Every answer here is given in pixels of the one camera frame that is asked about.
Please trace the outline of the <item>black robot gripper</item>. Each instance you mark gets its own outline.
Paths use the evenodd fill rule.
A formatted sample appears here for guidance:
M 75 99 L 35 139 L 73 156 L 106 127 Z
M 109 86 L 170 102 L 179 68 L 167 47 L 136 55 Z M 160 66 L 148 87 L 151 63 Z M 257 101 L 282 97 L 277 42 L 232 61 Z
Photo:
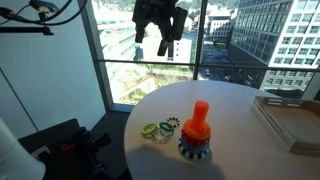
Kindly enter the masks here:
M 162 36 L 157 55 L 164 56 L 168 42 L 180 40 L 188 11 L 176 7 L 179 0 L 136 0 L 132 21 L 136 24 L 135 42 L 141 43 L 149 23 L 158 26 Z

